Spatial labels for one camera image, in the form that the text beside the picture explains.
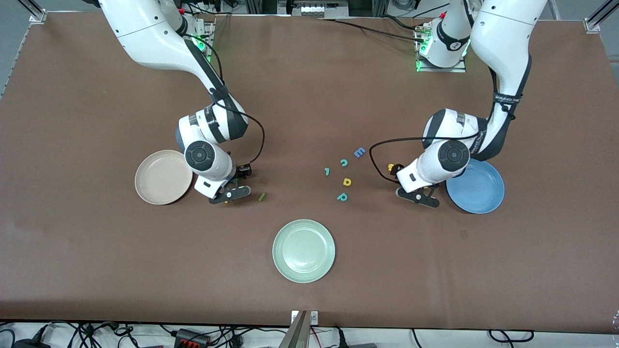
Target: white robotic arm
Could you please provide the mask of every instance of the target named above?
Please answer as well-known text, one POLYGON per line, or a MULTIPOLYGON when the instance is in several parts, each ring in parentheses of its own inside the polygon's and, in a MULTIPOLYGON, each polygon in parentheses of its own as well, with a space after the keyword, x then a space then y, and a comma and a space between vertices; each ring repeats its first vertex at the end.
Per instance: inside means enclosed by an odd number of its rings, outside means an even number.
MULTIPOLYGON (((424 153, 410 165, 396 166, 392 170, 402 186, 396 191, 398 197, 425 204, 428 195, 423 193, 423 188, 461 174, 470 158, 488 160, 501 151, 529 75, 529 37, 545 3, 545 0, 486 0, 483 3, 472 25, 470 45, 492 72, 495 95, 490 116, 479 118, 450 109, 432 115, 423 132, 423 137, 427 138, 423 140, 424 153)), ((438 66, 458 62, 462 55, 460 50, 464 49, 458 40, 467 37, 466 27, 470 28, 473 21, 468 0, 453 0, 450 10, 444 20, 437 18, 431 24, 433 34, 440 34, 433 35, 426 58, 438 66), (449 25, 441 25, 447 20, 449 25)), ((425 205, 435 207, 438 203, 425 205)))
POLYGON ((190 72, 209 91, 212 104, 181 118, 176 129, 185 160, 199 176, 194 187, 211 203, 249 195, 248 186, 229 188, 228 183, 250 175, 251 167, 237 167, 217 145, 243 136, 248 119, 202 51, 183 38, 192 34, 188 31, 196 19, 182 16, 173 0, 99 0, 99 4, 131 59, 152 69, 190 72))

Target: blue plastic piece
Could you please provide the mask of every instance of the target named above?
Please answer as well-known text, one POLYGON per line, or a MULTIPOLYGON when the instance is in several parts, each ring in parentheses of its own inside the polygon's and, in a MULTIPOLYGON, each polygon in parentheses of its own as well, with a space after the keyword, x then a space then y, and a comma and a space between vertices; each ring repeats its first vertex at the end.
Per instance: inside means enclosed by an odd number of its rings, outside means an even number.
POLYGON ((471 159, 462 175, 446 182, 449 197, 462 210, 486 214, 498 208, 505 197, 499 172, 488 162, 471 159))
POLYGON ((357 156, 357 158, 360 158, 361 156, 363 156, 364 153, 365 149, 360 147, 359 149, 357 149, 357 151, 355 151, 355 156, 357 156))

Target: light green plate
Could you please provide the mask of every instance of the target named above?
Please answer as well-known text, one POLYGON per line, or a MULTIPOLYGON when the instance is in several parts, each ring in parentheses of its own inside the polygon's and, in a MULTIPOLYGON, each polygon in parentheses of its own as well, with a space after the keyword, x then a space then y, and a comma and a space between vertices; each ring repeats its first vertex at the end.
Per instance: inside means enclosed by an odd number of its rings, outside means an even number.
POLYGON ((273 242, 277 270, 296 283, 322 278, 335 260, 335 243, 327 228, 314 220, 289 222, 273 242))

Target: gray floor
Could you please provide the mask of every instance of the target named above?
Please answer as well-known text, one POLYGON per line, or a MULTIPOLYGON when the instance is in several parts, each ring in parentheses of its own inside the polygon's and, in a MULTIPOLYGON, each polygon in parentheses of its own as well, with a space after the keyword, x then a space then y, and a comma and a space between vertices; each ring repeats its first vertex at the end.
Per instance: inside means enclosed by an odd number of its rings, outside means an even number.
MULTIPOLYGON (((446 0, 423 0, 418 11, 412 11, 408 15, 415 15, 445 2, 446 0)), ((99 11, 96 7, 81 0, 38 0, 38 3, 50 11, 99 11)), ((602 3, 603 0, 556 0, 559 16, 563 20, 582 20, 592 14, 602 3)), ((29 17, 30 14, 21 7, 17 0, 0 0, 0 83, 9 79, 19 45, 28 29, 29 17)), ((548 6, 541 18, 552 19, 548 6)), ((601 25, 601 30, 606 54, 617 84, 619 84, 619 11, 601 25)))

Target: velcro strap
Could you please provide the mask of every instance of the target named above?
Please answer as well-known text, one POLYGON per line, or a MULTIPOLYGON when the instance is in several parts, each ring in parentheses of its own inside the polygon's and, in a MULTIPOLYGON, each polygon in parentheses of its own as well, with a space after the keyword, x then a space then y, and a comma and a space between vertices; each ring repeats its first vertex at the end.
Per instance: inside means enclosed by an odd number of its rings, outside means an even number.
POLYGON ((522 94, 517 97, 515 95, 495 93, 493 99, 495 103, 499 103, 501 105, 518 105, 518 103, 520 103, 520 99, 522 99, 522 94))
POLYGON ((230 90, 228 90, 228 86, 223 85, 218 89, 211 88, 210 89, 210 99, 217 103, 220 100, 223 100, 225 97, 230 95, 230 90))

